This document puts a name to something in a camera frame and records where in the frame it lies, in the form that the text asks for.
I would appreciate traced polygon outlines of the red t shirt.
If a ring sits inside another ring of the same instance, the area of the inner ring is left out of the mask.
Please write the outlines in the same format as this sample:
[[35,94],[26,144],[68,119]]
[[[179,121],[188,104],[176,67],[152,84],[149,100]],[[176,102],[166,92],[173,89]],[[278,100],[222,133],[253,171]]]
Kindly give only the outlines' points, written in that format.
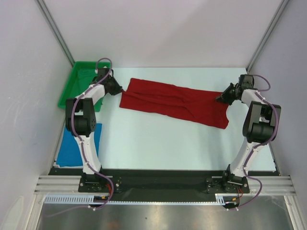
[[119,106],[226,129],[228,105],[215,100],[220,94],[132,78]]

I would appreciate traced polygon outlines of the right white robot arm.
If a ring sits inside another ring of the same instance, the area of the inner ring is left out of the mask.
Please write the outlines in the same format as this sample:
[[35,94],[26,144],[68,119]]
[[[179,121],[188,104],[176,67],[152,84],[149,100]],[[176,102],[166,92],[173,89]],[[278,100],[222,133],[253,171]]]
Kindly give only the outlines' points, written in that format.
[[231,164],[223,171],[220,181],[214,183],[218,191],[235,193],[248,191],[248,172],[257,153],[277,136],[281,106],[270,103],[254,87],[256,75],[240,75],[238,83],[230,85],[215,100],[231,105],[240,100],[248,106],[243,124],[244,141]]

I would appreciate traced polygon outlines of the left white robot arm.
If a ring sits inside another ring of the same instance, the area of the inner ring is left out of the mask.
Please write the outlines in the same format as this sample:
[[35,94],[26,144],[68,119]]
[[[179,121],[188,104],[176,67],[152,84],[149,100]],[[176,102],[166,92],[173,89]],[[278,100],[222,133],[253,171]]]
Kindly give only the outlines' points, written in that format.
[[65,122],[66,129],[74,136],[79,147],[83,163],[82,183],[99,192],[105,188],[107,179],[101,175],[102,165],[94,143],[97,126],[94,105],[106,94],[117,95],[123,89],[114,78],[111,68],[96,68],[94,72],[96,76],[88,88],[66,100]]

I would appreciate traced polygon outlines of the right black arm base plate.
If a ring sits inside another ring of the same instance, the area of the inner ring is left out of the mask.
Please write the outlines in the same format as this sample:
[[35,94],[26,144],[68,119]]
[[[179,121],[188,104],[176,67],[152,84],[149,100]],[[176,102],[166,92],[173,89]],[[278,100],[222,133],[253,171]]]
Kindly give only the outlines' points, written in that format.
[[205,179],[205,185],[207,193],[226,193],[226,194],[235,194],[237,192],[243,192],[248,194],[250,192],[248,181],[246,177],[212,177]]

